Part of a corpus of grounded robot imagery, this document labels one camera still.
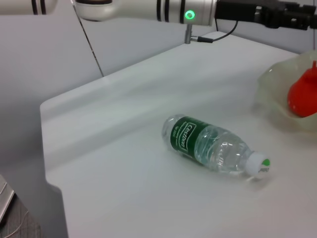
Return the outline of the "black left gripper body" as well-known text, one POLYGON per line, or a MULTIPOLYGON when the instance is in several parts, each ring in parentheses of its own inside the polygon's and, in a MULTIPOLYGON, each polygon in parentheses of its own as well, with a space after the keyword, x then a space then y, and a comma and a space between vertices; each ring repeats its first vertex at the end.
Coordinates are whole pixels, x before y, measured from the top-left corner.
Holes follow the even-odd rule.
POLYGON ((286 3, 278 0, 218 0, 215 19, 252 22, 278 28, 286 3))

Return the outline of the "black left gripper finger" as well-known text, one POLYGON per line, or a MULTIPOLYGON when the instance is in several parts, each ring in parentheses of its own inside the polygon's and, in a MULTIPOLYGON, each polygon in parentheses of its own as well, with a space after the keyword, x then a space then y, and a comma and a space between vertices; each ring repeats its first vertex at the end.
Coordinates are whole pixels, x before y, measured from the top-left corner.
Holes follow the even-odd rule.
POLYGON ((290 2, 287 9, 292 15, 291 22, 296 25, 296 29, 317 28, 317 7, 315 5, 290 2))

